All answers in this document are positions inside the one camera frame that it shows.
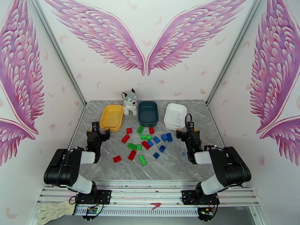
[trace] feather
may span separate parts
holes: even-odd
[[[101,56],[126,71],[145,74],[145,58],[124,23],[115,15],[74,0],[44,0],[71,33]]]
[[[165,27],[147,58],[147,74],[181,63],[236,18],[246,0],[215,0],[176,15]]]
[[[0,166],[2,162],[16,156],[17,147],[21,140],[35,137],[27,131],[22,125],[12,120],[0,118]]]
[[[256,38],[250,91],[252,113],[261,120],[257,133],[266,130],[280,116],[299,77],[298,25],[282,0],[268,0]]]
[[[14,0],[0,33],[0,85],[16,118],[36,134],[35,119],[44,107],[38,47],[27,2]]]
[[[283,154],[297,166],[300,164],[300,115],[285,118],[274,123],[260,138],[271,137],[279,145],[279,153]]]

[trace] plastic tray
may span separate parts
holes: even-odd
[[[182,129],[185,126],[187,109],[184,105],[168,104],[165,114],[165,127],[170,130]]]
[[[111,132],[117,132],[121,129],[123,119],[122,105],[108,105],[104,108],[100,127],[103,129],[109,128]]]
[[[140,102],[138,105],[138,121],[144,127],[156,126],[158,122],[157,104],[153,101]]]

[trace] gray marble surface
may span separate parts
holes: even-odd
[[[137,155],[133,161],[128,160],[131,152],[127,148],[128,143],[140,144],[140,135],[137,134],[139,127],[138,118],[132,115],[123,116],[122,128],[118,132],[112,132],[111,138],[102,143],[101,157],[97,164],[81,165],[80,174],[91,180],[118,179],[118,180],[206,180],[213,174],[211,165],[193,165],[188,159],[181,156],[182,142],[176,139],[176,132],[165,128],[164,115],[169,103],[178,103],[187,107],[187,112],[193,116],[195,128],[200,130],[200,138],[202,146],[206,144],[221,145],[221,141],[213,122],[209,116],[208,110],[203,100],[157,100],[159,122],[152,136],[160,136],[167,132],[172,133],[173,142],[163,142],[154,146],[148,151],[143,148],[137,151]],[[91,128],[92,121],[101,119],[105,106],[109,104],[120,104],[118,101],[91,101],[87,105],[87,110],[80,124],[73,147],[85,147],[86,131]],[[133,134],[126,144],[121,139],[126,135],[126,128],[133,128]],[[143,134],[147,134],[148,129],[145,128]],[[166,146],[164,153],[159,152],[159,146]],[[160,157],[156,160],[153,154],[158,152]],[[114,163],[113,157],[120,155],[121,162]],[[138,158],[143,155],[147,161],[146,166],[142,166]]]

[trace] work glove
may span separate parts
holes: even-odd
[[[69,204],[69,201],[64,201],[59,204],[42,203],[37,206],[40,212],[36,215],[39,225],[44,225],[51,220],[61,218],[64,215],[72,215],[75,209],[75,204]]]

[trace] plush dog face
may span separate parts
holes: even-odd
[[[129,93],[122,93],[125,105],[135,106],[137,105],[137,96],[135,95],[134,89],[131,89]]]

